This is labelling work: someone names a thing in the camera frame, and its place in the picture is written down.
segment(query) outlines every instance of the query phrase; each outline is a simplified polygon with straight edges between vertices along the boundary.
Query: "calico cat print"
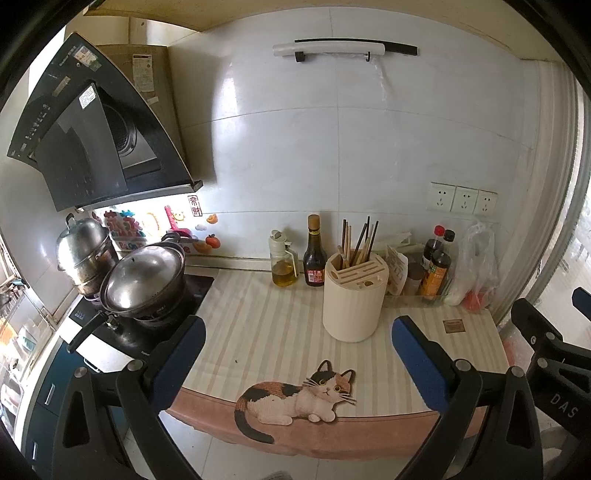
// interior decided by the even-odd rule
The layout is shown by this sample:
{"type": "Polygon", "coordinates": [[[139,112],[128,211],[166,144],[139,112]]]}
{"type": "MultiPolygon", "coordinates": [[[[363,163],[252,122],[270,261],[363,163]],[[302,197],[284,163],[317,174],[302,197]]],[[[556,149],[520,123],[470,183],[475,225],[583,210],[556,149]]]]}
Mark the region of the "calico cat print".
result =
{"type": "Polygon", "coordinates": [[[262,382],[247,389],[236,402],[234,421],[247,437],[262,443],[274,443],[271,435],[255,430],[246,421],[248,410],[261,423],[290,425],[294,418],[310,421],[333,421],[334,406],[342,401],[355,405],[351,398],[351,383],[355,372],[341,374],[332,370],[332,364],[324,360],[318,370],[298,387],[281,382],[262,382]]]}

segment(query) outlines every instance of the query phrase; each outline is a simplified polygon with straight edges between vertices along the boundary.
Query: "floor tile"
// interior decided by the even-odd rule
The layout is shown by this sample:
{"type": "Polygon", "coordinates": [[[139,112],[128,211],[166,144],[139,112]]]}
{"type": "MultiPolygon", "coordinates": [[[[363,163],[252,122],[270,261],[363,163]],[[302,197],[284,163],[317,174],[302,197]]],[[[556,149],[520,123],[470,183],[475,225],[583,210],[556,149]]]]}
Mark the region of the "floor tile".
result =
{"type": "MultiPolygon", "coordinates": [[[[185,458],[194,470],[201,475],[212,441],[211,435],[195,430],[189,425],[171,417],[166,412],[161,412],[159,417],[168,434],[177,444],[185,458]]],[[[154,476],[139,451],[139,447],[131,431],[128,432],[125,438],[124,447],[135,471],[148,480],[153,479],[154,476]]]]}
{"type": "Polygon", "coordinates": [[[321,460],[316,480],[393,480],[409,460],[410,457],[381,458],[367,462],[321,460]]]}
{"type": "Polygon", "coordinates": [[[259,480],[271,473],[285,471],[294,480],[314,480],[317,467],[318,460],[314,458],[274,455],[213,439],[205,462],[203,478],[259,480]]]}

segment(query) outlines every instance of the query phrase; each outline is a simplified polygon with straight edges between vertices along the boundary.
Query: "wall tile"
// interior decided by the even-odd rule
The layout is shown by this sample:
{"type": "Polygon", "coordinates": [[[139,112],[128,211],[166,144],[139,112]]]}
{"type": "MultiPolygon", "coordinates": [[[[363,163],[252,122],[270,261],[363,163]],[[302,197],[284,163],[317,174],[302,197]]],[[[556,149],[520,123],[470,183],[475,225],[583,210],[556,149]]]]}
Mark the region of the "wall tile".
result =
{"type": "Polygon", "coordinates": [[[335,37],[387,40],[419,48],[418,57],[387,53],[373,64],[359,57],[338,58],[339,106],[432,115],[519,141],[524,91],[518,58],[479,37],[425,18],[349,7],[331,7],[330,14],[335,37]]]}
{"type": "Polygon", "coordinates": [[[336,106],[335,60],[274,57],[274,44],[330,37],[328,8],[244,18],[169,47],[181,127],[286,108],[336,106]]]}
{"type": "MultiPolygon", "coordinates": [[[[367,221],[367,214],[357,212],[341,212],[337,227],[337,242],[340,243],[340,231],[343,218],[347,219],[352,227],[352,243],[356,243],[367,221]]],[[[424,212],[422,215],[398,215],[388,213],[372,213],[371,223],[379,221],[378,231],[374,240],[374,250],[385,250],[386,245],[392,244],[392,238],[396,233],[411,232],[413,242],[424,243],[433,237],[433,229],[436,225],[443,225],[447,229],[454,230],[456,241],[459,242],[466,229],[474,223],[474,218],[454,218],[439,215],[437,212],[424,212]]]]}
{"type": "Polygon", "coordinates": [[[54,313],[74,285],[64,272],[60,272],[57,266],[52,264],[31,287],[47,310],[54,313]]]}
{"type": "Polygon", "coordinates": [[[519,145],[496,134],[425,115],[339,109],[339,210],[416,213],[431,181],[499,193],[498,221],[519,145]]]}
{"type": "Polygon", "coordinates": [[[340,235],[342,220],[335,212],[239,212],[218,213],[218,222],[208,225],[203,236],[215,234],[220,239],[221,247],[215,255],[223,257],[269,258],[268,237],[272,230],[286,233],[293,243],[292,248],[303,257],[308,245],[308,215],[320,215],[322,244],[327,253],[336,250],[337,237],[340,235]]]}
{"type": "Polygon", "coordinates": [[[41,173],[5,155],[27,102],[27,84],[25,75],[0,113],[0,229],[21,275],[34,284],[57,262],[56,240],[69,211],[56,212],[41,173]]]}
{"type": "Polygon", "coordinates": [[[336,108],[226,118],[182,135],[209,211],[337,210],[336,108]]]}

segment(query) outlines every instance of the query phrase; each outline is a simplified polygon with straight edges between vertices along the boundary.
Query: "label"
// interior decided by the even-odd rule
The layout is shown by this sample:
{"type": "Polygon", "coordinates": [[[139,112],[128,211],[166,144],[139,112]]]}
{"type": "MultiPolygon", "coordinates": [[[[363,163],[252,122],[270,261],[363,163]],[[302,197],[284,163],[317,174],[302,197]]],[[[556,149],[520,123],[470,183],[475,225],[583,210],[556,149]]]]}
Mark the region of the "label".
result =
{"type": "Polygon", "coordinates": [[[140,92],[153,92],[154,72],[152,70],[152,55],[133,55],[132,67],[134,70],[135,87],[140,92]]]}
{"type": "Polygon", "coordinates": [[[311,283],[324,283],[324,270],[307,270],[306,275],[311,283]]]}
{"type": "Polygon", "coordinates": [[[431,262],[427,275],[425,275],[421,286],[418,288],[418,294],[425,297],[434,297],[437,295],[446,272],[447,268],[436,267],[431,262]]]}
{"type": "Polygon", "coordinates": [[[78,51],[74,53],[74,58],[93,72],[96,72],[100,68],[100,63],[97,61],[96,55],[86,47],[80,47],[78,51]]]}
{"type": "Polygon", "coordinates": [[[94,100],[95,98],[96,98],[95,90],[94,90],[94,88],[92,88],[92,85],[90,85],[86,90],[84,90],[82,95],[80,95],[78,97],[78,100],[80,101],[80,106],[84,110],[88,106],[88,104],[91,103],[91,101],[94,100]]]}
{"type": "Polygon", "coordinates": [[[63,77],[61,82],[57,85],[56,89],[53,90],[51,95],[57,97],[61,93],[61,91],[66,87],[66,85],[68,85],[68,83],[70,83],[70,77],[63,77]]]}
{"type": "Polygon", "coordinates": [[[460,333],[465,332],[464,321],[462,319],[443,320],[445,333],[460,333]]]}

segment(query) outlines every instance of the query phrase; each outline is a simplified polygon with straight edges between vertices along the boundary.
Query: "knife block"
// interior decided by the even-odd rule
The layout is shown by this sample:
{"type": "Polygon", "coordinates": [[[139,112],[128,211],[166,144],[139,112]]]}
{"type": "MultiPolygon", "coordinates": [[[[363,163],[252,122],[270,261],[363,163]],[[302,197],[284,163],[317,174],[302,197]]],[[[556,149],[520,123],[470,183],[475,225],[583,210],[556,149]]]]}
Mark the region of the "knife block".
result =
{"type": "Polygon", "coordinates": [[[339,254],[326,263],[322,323],[342,342],[361,342],[378,327],[388,283],[388,266],[378,255],[338,271],[339,254]]]}

